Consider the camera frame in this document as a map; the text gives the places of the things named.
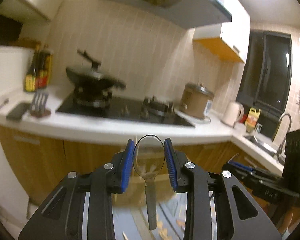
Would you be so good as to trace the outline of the person's right hand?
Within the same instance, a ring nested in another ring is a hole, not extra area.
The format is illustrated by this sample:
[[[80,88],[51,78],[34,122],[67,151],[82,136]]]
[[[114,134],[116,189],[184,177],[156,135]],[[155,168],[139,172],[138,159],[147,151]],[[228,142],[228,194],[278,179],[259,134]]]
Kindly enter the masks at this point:
[[[300,208],[292,207],[283,217],[281,225],[279,226],[279,233],[282,239],[287,239],[290,234],[296,229],[300,223]]]

